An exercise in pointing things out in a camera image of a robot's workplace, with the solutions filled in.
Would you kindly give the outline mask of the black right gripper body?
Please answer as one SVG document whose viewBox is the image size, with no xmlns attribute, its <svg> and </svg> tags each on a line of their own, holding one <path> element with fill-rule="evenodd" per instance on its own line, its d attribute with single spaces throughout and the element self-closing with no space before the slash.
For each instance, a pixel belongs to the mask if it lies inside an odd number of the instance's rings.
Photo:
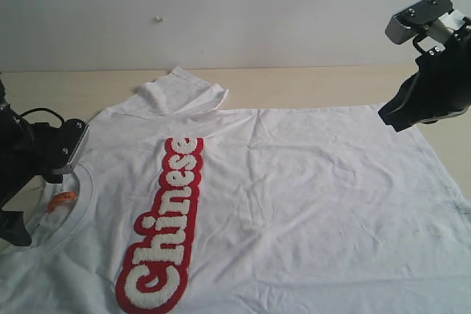
<svg viewBox="0 0 471 314">
<path fill-rule="evenodd" d="M 444 49 L 432 49 L 416 59 L 417 83 L 411 94 L 420 108 L 468 108 L 470 106 L 470 18 L 453 31 Z"/>
</svg>

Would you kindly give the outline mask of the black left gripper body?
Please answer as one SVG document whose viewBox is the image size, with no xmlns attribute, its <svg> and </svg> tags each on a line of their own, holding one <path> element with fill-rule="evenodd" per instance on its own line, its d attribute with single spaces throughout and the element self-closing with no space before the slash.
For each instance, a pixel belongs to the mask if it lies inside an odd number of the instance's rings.
<svg viewBox="0 0 471 314">
<path fill-rule="evenodd" d="M 49 108 L 34 108 L 20 115 L 9 107 L 1 108 L 1 206 L 35 176 L 52 177 L 46 150 L 57 136 L 58 128 L 48 122 L 31 124 L 25 119 L 36 112 L 63 119 Z"/>
</svg>

